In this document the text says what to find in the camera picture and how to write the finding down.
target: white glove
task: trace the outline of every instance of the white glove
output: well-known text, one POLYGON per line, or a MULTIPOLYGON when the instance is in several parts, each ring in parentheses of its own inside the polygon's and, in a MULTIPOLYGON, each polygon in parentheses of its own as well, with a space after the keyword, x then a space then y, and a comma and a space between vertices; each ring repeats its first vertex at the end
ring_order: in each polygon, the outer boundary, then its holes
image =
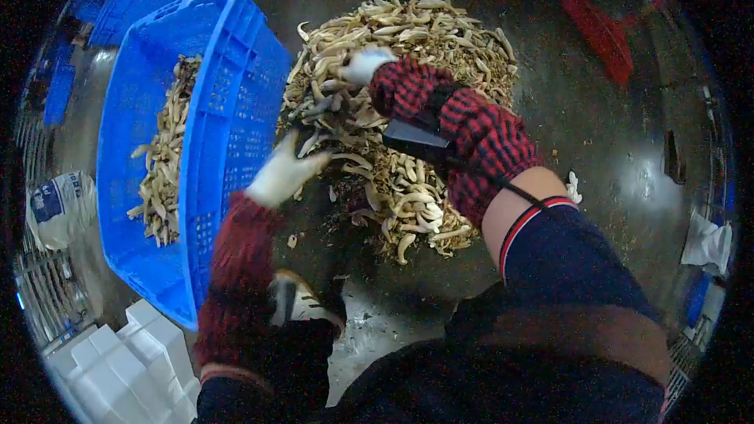
POLYGON ((363 49, 353 53, 351 63, 341 69, 341 77, 354 84, 365 86, 372 82, 377 68, 386 62, 398 62, 389 48, 363 49))
POLYGON ((332 154, 298 159, 294 152, 297 138, 298 132, 293 130, 272 150, 262 170, 244 191, 246 196, 266 208, 277 208, 307 180, 322 172, 332 154))

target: black strap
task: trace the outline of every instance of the black strap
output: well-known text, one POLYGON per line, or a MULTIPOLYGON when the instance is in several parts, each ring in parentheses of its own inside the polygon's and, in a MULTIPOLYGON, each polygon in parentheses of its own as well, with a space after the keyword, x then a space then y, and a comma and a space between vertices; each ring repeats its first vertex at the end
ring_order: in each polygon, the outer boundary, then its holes
POLYGON ((437 84, 429 98, 422 107, 416 119, 419 120, 421 127, 427 131, 437 133, 439 131, 439 111, 457 90, 466 86, 458 82, 437 84))

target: metal rack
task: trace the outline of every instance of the metal rack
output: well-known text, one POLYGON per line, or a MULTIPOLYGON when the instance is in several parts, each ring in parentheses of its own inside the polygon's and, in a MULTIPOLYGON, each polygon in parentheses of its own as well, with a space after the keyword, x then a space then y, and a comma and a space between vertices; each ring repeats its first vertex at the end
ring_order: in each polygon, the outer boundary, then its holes
MULTIPOLYGON (((34 190, 52 178, 48 156, 52 130, 44 127, 42 111, 32 108, 27 97, 24 92, 14 137, 22 149, 26 190, 34 190)), ((89 298, 73 274, 68 251, 39 250, 28 227, 16 253, 14 278, 29 333, 40 349, 64 342, 92 323, 89 298)))

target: white styrofoam box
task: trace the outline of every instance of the white styrofoam box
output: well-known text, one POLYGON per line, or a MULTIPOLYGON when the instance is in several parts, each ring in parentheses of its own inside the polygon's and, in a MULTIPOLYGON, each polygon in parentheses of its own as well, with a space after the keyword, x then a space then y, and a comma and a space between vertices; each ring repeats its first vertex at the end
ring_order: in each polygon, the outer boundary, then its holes
POLYGON ((183 391, 185 391, 188 400, 191 401, 194 405, 194 409, 196 409, 196 402, 199 399, 199 391, 201 391, 201 382, 199 379, 194 377, 188 385, 183 387, 183 391))
POLYGON ((192 403, 184 396, 181 401, 176 403, 173 413, 175 422, 191 422, 197 416, 196 403, 192 403))
POLYGON ((79 344, 74 345, 71 349, 71 356, 82 371, 86 371, 99 361, 99 352, 94 348, 94 344, 89 342, 89 339, 82 340, 79 344))
POLYGON ((147 370, 161 389, 168 389, 170 383, 177 380, 167 354, 160 353, 152 362, 147 364, 147 370))
POLYGON ((159 343, 173 366, 175 376, 181 386, 186 386, 194 376, 194 370, 189 360, 189 351, 186 349, 183 331, 170 322, 165 316, 157 318, 144 328, 159 343))
POLYGON ((170 415, 165 398, 151 380, 146 367, 126 349, 125 345, 119 345, 113 350, 106 361, 118 378, 134 393, 153 421, 161 422, 170 415))
POLYGON ((139 300, 126 308, 126 318, 128 319, 129 325, 133 324, 145 327, 157 318, 163 317, 164 316, 162 316, 160 312, 146 300, 139 300))
POLYGON ((117 333, 94 328, 49 354, 67 393, 93 423, 189 424, 201 389, 183 332, 145 300, 117 333))
POLYGON ((136 323, 130 322, 127 325, 121 327, 119 331, 117 331, 115 334, 118 336, 118 339, 120 340, 126 340, 128 336, 132 335, 136 331, 141 329, 141 325, 137 325, 136 323))
POLYGON ((78 336, 64 343, 58 350, 52 351, 47 356, 47 363, 55 372, 60 374, 61 379, 69 376, 78 366, 71 355, 71 349, 89 338, 97 330, 97 326, 90 325, 84 329, 78 336))
POLYGON ((123 422, 151 422, 136 395, 118 378, 106 362, 91 367, 79 379, 79 395, 95 422, 112 411, 123 422))
POLYGON ((106 355, 121 344, 121 340, 112 332, 108 325, 97 329, 97 332, 89 336, 89 342, 94 345, 100 355, 106 355))

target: white cloth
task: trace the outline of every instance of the white cloth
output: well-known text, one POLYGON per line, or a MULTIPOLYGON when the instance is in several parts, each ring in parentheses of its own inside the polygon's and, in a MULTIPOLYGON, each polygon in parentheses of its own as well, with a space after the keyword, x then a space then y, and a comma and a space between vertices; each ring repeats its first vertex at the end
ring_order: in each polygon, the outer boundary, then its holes
POLYGON ((733 230, 730 228, 730 223, 719 227, 694 211, 688 227, 681 263, 699 266, 714 263, 719 269, 719 274, 723 276, 728 268, 732 239, 733 230))

